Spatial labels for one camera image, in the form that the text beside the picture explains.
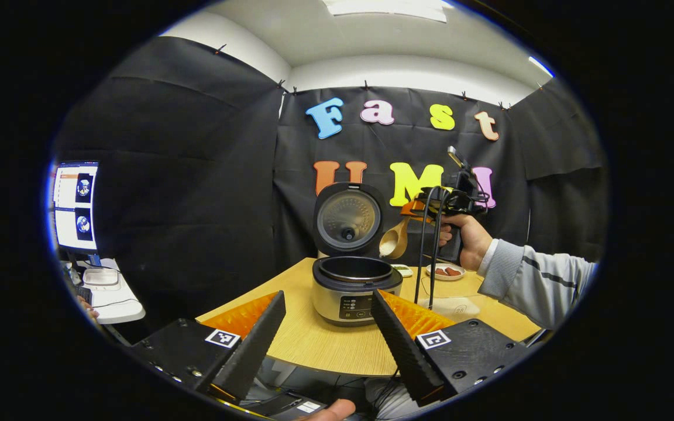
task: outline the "rice cooker control panel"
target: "rice cooker control panel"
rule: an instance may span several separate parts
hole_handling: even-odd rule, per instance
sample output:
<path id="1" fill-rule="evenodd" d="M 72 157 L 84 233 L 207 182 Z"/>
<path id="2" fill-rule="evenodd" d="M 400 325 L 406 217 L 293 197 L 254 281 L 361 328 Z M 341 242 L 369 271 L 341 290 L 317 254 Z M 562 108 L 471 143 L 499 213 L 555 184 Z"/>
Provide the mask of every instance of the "rice cooker control panel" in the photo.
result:
<path id="1" fill-rule="evenodd" d="M 371 314 L 371 295 L 349 296 L 343 295 L 340 297 L 339 317 L 343 320 L 359 320 L 362 318 L 373 318 Z"/>

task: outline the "black curtain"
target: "black curtain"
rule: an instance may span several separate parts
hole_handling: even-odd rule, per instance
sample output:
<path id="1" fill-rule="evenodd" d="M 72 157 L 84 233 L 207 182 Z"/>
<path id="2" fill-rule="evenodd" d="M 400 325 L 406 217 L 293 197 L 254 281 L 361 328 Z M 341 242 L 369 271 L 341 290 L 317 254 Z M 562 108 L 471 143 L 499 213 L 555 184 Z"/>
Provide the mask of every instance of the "black curtain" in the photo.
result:
<path id="1" fill-rule="evenodd" d="M 332 98 L 344 101 L 340 107 L 342 131 L 319 139 L 315 120 L 305 111 Z M 395 122 L 381 125 L 361 120 L 363 105 L 371 99 L 392 104 Z M 436 103 L 452 110 L 455 120 L 452 130 L 439 130 L 431 125 L 429 109 Z M 500 135 L 497 141 L 490 141 L 482 134 L 480 123 L 474 118 L 482 111 L 494 118 L 494 130 Z M 496 207 L 482 219 L 486 229 L 496 237 L 524 245 L 529 197 L 520 142 L 514 136 L 508 111 L 453 94 L 382 87 L 325 88 L 287 94 L 277 128 L 274 163 L 277 269 L 284 270 L 304 257 L 317 255 L 311 234 L 316 202 L 314 163 L 338 162 L 340 168 L 335 173 L 335 181 L 349 180 L 345 163 L 366 163 L 363 183 L 376 187 L 384 196 L 383 231 L 386 231 L 401 221 L 400 208 L 389 203 L 395 191 L 391 163 L 408 163 L 417 177 L 429 164 L 441 165 L 444 172 L 455 171 L 458 167 L 446 153 L 449 146 L 456 147 L 471 166 L 493 171 L 490 183 Z M 410 222 L 407 251 L 393 262 L 418 264 L 420 227 L 420 222 Z M 430 229 L 430 226 L 426 229 L 426 251 L 431 250 Z M 458 260 L 453 250 L 449 253 L 451 247 L 444 248 L 447 258 Z M 371 250 L 367 256 L 377 257 L 378 249 Z"/>
<path id="2" fill-rule="evenodd" d="M 276 274 L 272 162 L 282 95 L 221 51 L 156 37 L 65 119 L 54 152 L 101 161 L 99 255 L 116 259 L 145 307 L 144 333 Z"/>
<path id="3" fill-rule="evenodd" d="M 554 78 L 519 101 L 509 115 L 527 173 L 527 244 L 541 253 L 599 260 L 607 231 L 608 170 L 588 114 Z"/>

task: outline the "rice cooker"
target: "rice cooker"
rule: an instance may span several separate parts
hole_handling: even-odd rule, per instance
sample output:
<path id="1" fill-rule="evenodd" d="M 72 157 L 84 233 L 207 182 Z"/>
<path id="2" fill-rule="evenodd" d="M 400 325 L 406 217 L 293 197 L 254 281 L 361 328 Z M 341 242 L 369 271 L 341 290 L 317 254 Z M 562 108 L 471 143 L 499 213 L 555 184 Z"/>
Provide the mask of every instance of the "rice cooker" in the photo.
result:
<path id="1" fill-rule="evenodd" d="M 399 294 L 402 275 L 391 264 L 364 255 L 382 237 L 383 197 L 361 183 L 334 183 L 321 190 L 313 235 L 320 256 L 312 267 L 311 299 L 316 312 L 337 326 L 374 323 L 372 293 Z"/>

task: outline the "white wall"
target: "white wall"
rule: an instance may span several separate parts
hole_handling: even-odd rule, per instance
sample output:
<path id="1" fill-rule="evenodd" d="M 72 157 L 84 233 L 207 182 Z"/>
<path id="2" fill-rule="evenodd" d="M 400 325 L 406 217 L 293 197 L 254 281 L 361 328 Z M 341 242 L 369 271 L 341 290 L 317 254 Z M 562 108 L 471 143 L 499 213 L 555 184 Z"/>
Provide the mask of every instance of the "white wall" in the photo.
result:
<path id="1" fill-rule="evenodd" d="M 224 53 L 254 67 L 275 82 L 288 79 L 291 71 L 288 62 L 264 41 L 230 19 L 206 11 L 185 18 L 161 34 L 163 36 L 187 38 L 214 48 L 227 44 L 222 49 Z"/>
<path id="2" fill-rule="evenodd" d="M 420 56 L 356 56 L 317 61 L 294 67 L 288 81 L 289 91 L 338 86 L 395 86 L 428 89 L 479 99 L 508 107 L 533 93 L 535 88 L 505 75 L 463 64 Z"/>

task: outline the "white bowl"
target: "white bowl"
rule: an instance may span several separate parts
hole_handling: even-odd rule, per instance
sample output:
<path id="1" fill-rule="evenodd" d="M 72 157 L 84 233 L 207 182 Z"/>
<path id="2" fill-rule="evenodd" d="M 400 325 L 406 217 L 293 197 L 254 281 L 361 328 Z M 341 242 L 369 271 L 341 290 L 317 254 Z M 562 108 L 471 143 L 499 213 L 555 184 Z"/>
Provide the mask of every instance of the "white bowl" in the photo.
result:
<path id="1" fill-rule="evenodd" d="M 457 279 L 460 279 L 465 275 L 465 269 L 463 267 L 458 267 L 456 264 L 446 264 L 446 263 L 436 263 L 436 269 L 447 269 L 447 267 L 451 267 L 451 269 L 456 270 L 457 272 L 460 272 L 456 277 L 450 277 L 449 275 L 439 275 L 436 274 L 436 278 L 440 281 L 455 281 Z M 425 272 L 426 274 L 431 275 L 431 266 L 428 264 L 428 266 L 425 267 Z"/>

